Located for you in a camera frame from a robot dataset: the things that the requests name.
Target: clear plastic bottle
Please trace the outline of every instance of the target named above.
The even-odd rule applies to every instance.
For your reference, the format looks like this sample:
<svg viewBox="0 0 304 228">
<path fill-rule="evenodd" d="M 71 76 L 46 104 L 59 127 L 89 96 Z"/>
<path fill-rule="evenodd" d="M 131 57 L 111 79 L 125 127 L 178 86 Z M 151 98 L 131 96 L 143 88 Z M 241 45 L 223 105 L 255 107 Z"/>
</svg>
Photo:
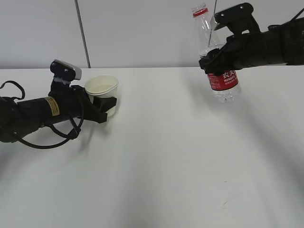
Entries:
<svg viewBox="0 0 304 228">
<path fill-rule="evenodd" d="M 196 45 L 199 50 L 199 57 L 202 58 L 209 51 L 221 48 L 224 42 L 221 41 L 215 31 L 211 31 L 211 16 L 205 3 L 192 8 L 192 14 L 195 19 Z M 238 77 L 234 70 L 226 71 L 221 76 L 208 74 L 208 78 L 214 97 L 222 103 L 233 101 L 236 95 L 241 92 Z"/>
</svg>

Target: white paper cup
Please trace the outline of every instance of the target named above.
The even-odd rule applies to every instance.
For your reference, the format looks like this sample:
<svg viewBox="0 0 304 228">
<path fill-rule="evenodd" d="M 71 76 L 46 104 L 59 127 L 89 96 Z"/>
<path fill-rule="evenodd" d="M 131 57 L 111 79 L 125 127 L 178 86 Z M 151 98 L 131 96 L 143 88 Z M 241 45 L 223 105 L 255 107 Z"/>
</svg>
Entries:
<svg viewBox="0 0 304 228">
<path fill-rule="evenodd" d="M 93 103 L 94 97 L 117 98 L 117 87 L 118 80 L 116 77 L 112 75 L 100 75 L 93 77 L 86 82 L 85 91 L 89 95 L 90 101 Z M 107 111 L 108 116 L 115 113 L 115 108 L 116 106 Z"/>
</svg>

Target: yellow warning label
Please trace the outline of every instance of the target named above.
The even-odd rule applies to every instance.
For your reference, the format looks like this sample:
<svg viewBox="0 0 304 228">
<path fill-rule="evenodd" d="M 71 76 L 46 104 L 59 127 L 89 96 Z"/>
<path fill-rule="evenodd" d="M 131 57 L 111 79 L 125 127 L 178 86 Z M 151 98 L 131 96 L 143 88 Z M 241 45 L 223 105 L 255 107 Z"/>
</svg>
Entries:
<svg viewBox="0 0 304 228">
<path fill-rule="evenodd" d="M 60 114 L 59 106 L 55 101 L 55 99 L 52 98 L 51 96 L 45 97 L 44 99 L 46 99 L 46 101 L 48 102 L 49 107 L 51 108 L 52 111 L 52 115 L 53 116 L 59 115 Z"/>
</svg>

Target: white wall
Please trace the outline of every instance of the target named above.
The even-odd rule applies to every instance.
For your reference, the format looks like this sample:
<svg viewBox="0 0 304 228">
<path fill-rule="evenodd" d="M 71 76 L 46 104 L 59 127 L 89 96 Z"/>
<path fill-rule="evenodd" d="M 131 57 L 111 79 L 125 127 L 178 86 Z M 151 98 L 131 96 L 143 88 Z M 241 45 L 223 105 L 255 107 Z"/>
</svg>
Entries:
<svg viewBox="0 0 304 228">
<path fill-rule="evenodd" d="M 79 0 L 92 67 L 197 66 L 191 8 L 203 0 Z M 214 0 L 205 0 L 213 11 Z M 218 0 L 218 10 L 244 2 Z M 249 0 L 262 31 L 291 19 L 303 0 Z M 222 31 L 225 36 L 228 30 Z"/>
<path fill-rule="evenodd" d="M 202 0 L 78 2 L 92 67 L 198 65 L 191 8 Z M 213 11 L 214 0 L 205 2 Z M 241 2 L 218 0 L 217 9 Z M 304 7 L 303 0 L 249 2 L 262 31 Z M 0 0 L 0 28 L 0 68 L 48 68 L 55 58 L 87 67 L 74 0 Z"/>
<path fill-rule="evenodd" d="M 73 0 L 0 0 L 0 68 L 87 67 Z"/>
</svg>

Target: red bottle label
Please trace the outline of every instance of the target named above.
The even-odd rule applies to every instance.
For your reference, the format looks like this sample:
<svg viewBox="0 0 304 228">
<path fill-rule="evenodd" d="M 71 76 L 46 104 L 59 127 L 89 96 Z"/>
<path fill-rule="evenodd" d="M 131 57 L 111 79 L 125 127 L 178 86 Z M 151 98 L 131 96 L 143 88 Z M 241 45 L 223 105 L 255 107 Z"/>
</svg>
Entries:
<svg viewBox="0 0 304 228">
<path fill-rule="evenodd" d="M 231 89 L 238 84 L 238 77 L 235 70 L 228 70 L 221 76 L 208 74 L 211 88 L 213 90 L 221 91 Z"/>
</svg>

